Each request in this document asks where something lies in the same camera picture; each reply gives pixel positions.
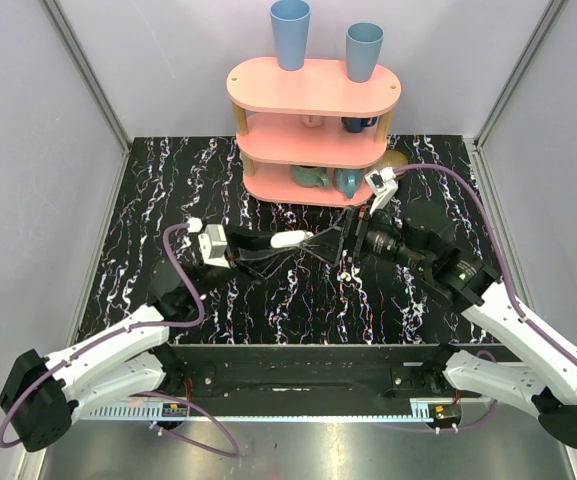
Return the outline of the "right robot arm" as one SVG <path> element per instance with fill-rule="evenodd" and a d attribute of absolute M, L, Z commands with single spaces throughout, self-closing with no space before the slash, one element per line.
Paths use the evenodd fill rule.
<path fill-rule="evenodd" d="M 458 246 L 454 225 L 435 204 L 409 207 L 401 227 L 383 210 L 351 208 L 301 247 L 331 263 L 349 253 L 416 274 L 429 295 L 492 334 L 524 364 L 514 370 L 444 345 L 423 365 L 425 390 L 438 397 L 454 388 L 491 397 L 577 449 L 577 346 L 519 300 L 494 267 Z"/>

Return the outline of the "white oval pebble case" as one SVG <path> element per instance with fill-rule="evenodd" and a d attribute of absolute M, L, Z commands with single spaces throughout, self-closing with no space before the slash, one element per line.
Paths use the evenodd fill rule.
<path fill-rule="evenodd" d="M 296 247 L 313 236 L 312 232 L 306 230 L 278 232 L 272 235 L 270 245 L 273 249 Z"/>

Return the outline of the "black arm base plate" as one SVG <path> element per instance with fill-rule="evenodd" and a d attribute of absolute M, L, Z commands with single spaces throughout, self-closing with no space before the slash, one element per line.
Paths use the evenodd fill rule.
<path fill-rule="evenodd" d="M 161 391 L 231 415 L 385 410 L 413 397 L 453 398 L 437 362 L 453 345 L 163 345 Z"/>

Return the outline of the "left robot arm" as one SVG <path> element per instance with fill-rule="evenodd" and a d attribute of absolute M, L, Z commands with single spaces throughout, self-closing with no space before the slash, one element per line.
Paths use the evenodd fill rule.
<path fill-rule="evenodd" d="M 184 372 L 168 343 L 203 324 L 203 295 L 236 273 L 260 280 L 270 263 L 302 250 L 306 230 L 262 233 L 198 218 L 162 235 L 165 256 L 154 269 L 148 300 L 117 324 L 68 348 L 17 357 L 0 393 L 5 418 L 0 447 L 38 452 L 92 411 L 130 396 L 166 398 Z"/>

